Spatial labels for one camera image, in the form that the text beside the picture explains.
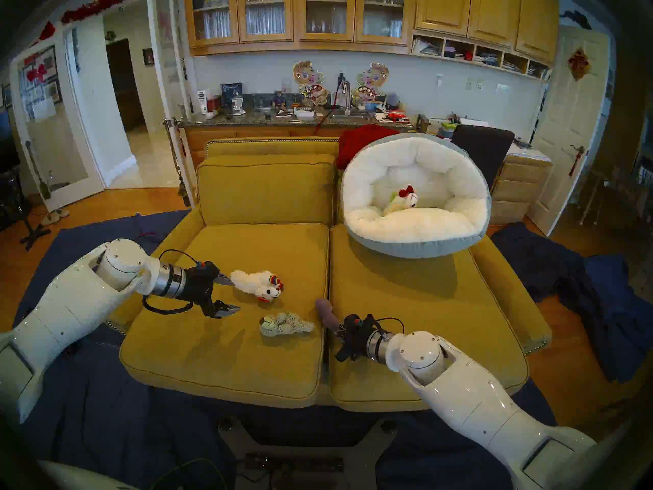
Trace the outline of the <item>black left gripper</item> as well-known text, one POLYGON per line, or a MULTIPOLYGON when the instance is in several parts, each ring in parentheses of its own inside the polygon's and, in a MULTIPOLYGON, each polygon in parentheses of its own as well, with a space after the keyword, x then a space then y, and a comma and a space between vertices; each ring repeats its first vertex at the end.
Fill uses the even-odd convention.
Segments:
POLYGON ((233 281, 219 271, 211 261, 198 262, 194 267, 182 269, 182 285, 178 299, 198 305, 209 318, 224 318, 240 311, 240 307, 223 301, 212 300, 214 283, 234 285, 233 281))

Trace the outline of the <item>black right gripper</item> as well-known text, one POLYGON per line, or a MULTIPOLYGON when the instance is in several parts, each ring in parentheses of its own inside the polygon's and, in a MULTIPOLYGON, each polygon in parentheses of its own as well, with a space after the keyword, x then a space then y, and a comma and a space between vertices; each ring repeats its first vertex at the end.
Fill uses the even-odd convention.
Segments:
POLYGON ((337 351, 337 361, 355 361, 359 357, 370 359, 368 344, 370 337, 378 330, 377 322, 372 314, 361 317, 350 314, 344 318, 337 330, 337 336, 342 341, 337 351))

